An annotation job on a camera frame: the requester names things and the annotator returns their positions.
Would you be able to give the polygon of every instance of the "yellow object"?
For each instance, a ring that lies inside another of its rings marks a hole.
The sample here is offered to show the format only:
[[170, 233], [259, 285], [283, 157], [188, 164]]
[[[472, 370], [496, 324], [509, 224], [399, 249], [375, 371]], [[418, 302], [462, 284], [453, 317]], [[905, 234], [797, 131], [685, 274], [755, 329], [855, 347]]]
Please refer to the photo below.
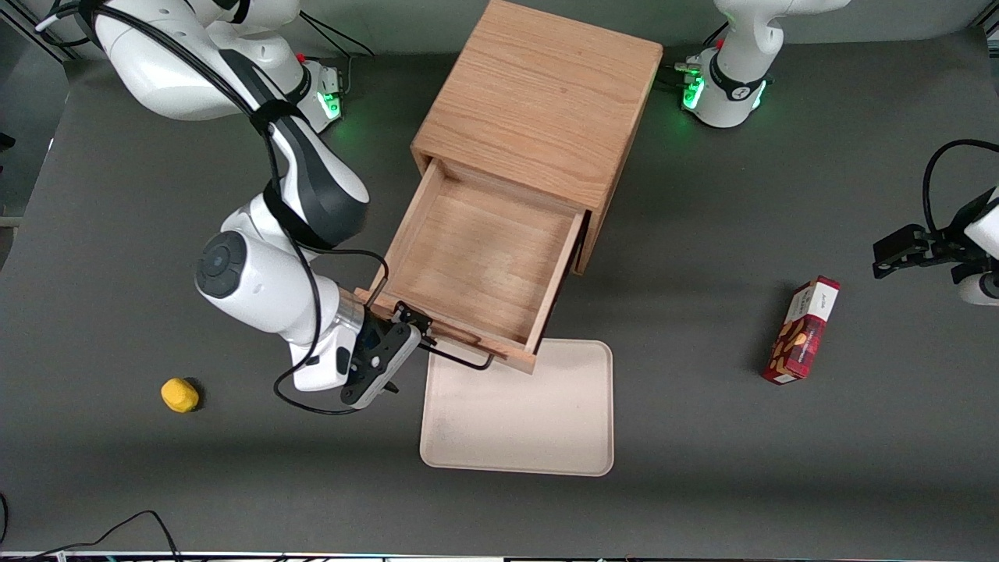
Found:
[[164, 383], [160, 389], [160, 396], [168, 408], [179, 414], [186, 414], [197, 408], [198, 400], [201, 398], [191, 383], [178, 378]]

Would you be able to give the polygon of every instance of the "green led light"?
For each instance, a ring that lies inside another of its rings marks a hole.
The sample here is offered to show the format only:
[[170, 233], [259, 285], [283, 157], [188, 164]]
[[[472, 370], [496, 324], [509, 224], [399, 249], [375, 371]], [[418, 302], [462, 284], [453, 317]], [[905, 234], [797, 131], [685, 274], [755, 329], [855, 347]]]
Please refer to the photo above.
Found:
[[319, 98], [319, 103], [323, 106], [323, 111], [326, 112], [327, 117], [331, 120], [340, 117], [340, 96], [316, 92], [316, 97]]
[[753, 109], [759, 107], [759, 102], [763, 101], [763, 90], [765, 89], [766, 89], [766, 80], [763, 80], [763, 83], [759, 85], [759, 92], [756, 93], [756, 101], [752, 102]]
[[697, 107], [697, 102], [700, 101], [700, 93], [703, 91], [704, 79], [698, 76], [696, 80], [687, 85], [686, 89], [683, 90], [683, 106], [693, 110]]

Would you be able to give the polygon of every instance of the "wooden drawer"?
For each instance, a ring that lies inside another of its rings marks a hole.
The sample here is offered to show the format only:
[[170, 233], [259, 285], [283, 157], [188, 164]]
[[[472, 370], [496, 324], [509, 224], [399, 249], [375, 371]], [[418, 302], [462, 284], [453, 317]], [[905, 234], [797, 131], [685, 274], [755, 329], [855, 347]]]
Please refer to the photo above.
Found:
[[491, 0], [413, 139], [424, 178], [376, 312], [404, 301], [434, 318], [435, 336], [531, 372], [565, 272], [582, 274], [593, 251], [661, 57], [655, 43]]
[[376, 312], [391, 316], [404, 301], [434, 318], [435, 337], [529, 373], [584, 215], [529, 188], [432, 160], [386, 254], [392, 275]]

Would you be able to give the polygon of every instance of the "gray mat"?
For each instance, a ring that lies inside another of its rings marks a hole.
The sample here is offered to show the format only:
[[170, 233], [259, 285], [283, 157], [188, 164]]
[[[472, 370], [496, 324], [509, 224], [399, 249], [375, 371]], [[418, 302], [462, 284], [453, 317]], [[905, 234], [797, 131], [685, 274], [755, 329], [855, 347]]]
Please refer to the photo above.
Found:
[[[357, 61], [326, 135], [373, 193], [351, 246], [388, 247], [419, 181], [409, 142], [453, 60]], [[995, 559], [999, 316], [961, 303], [944, 268], [870, 273], [871, 243], [921, 220], [933, 150], [996, 138], [983, 37], [789, 46], [773, 70], [733, 131], [652, 93], [589, 270], [565, 284], [548, 335], [614, 353], [616, 461], [594, 480], [425, 466], [422, 352], [362, 414], [279, 402], [287, 348], [192, 278], [267, 180], [260, 140], [237, 117], [158, 117], [106, 64], [71, 68], [0, 274], [7, 546], [155, 508], [189, 550]], [[955, 151], [937, 173], [946, 222], [999, 161]], [[319, 262], [349, 287], [375, 273]], [[823, 347], [807, 381], [775, 387], [757, 373], [790, 289], [819, 274], [843, 284]], [[163, 406], [174, 376], [204, 382], [205, 411]], [[138, 523], [107, 546], [165, 548]]]

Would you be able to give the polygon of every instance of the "white tray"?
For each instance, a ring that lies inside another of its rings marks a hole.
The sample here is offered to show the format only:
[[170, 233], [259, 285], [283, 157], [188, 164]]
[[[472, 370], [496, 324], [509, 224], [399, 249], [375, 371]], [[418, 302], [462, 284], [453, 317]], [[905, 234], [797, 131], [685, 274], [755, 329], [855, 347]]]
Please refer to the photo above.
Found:
[[598, 341], [542, 340], [532, 375], [432, 354], [420, 456], [436, 468], [603, 476], [614, 463], [612, 374], [610, 348]]

